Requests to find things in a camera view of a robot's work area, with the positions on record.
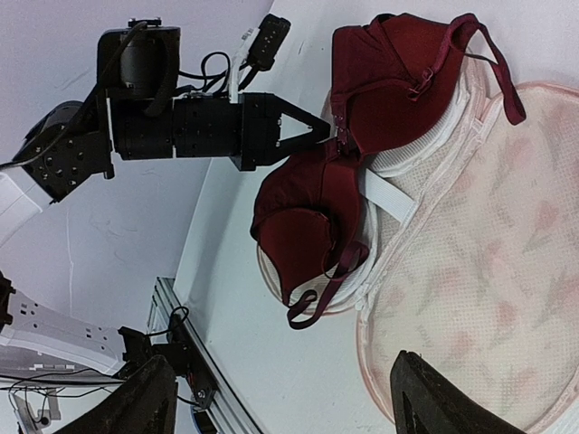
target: white tag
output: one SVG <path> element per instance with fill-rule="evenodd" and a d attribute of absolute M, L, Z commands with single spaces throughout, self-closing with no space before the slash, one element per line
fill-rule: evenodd
<path fill-rule="evenodd" d="M 405 224 L 413 215 L 416 209 L 414 199 L 384 178 L 366 169 L 360 172 L 358 181 L 360 193 L 368 201 L 375 203 L 400 223 Z"/>

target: pink patterned fabric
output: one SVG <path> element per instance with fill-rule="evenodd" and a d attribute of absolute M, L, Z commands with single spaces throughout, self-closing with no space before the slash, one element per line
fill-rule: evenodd
<path fill-rule="evenodd" d="M 368 278 L 359 359 L 390 418 L 401 350 L 529 434 L 577 397 L 579 91 L 518 92 L 523 124 L 508 123 L 501 98 L 461 121 L 413 221 Z"/>

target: table surface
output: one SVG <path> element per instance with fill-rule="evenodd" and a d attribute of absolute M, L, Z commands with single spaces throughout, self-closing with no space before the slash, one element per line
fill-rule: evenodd
<path fill-rule="evenodd" d="M 269 91 L 319 114 L 330 84 L 331 34 L 376 14 L 410 12 L 449 22 L 475 12 L 505 56 L 515 81 L 551 80 L 579 87 L 579 3 L 575 1 L 279 0 L 271 12 L 292 28 L 274 69 L 251 91 Z M 486 53 L 477 39 L 472 48 Z M 284 124 L 283 135 L 299 128 Z M 265 287 L 250 237 L 252 207 L 270 171 L 240 174 L 214 159 L 185 243 L 175 291 L 208 350 L 265 432 L 384 433 L 395 428 L 365 389 L 356 354 L 356 312 L 324 317 L 295 332 Z M 549 434 L 576 432 L 577 406 Z"/>

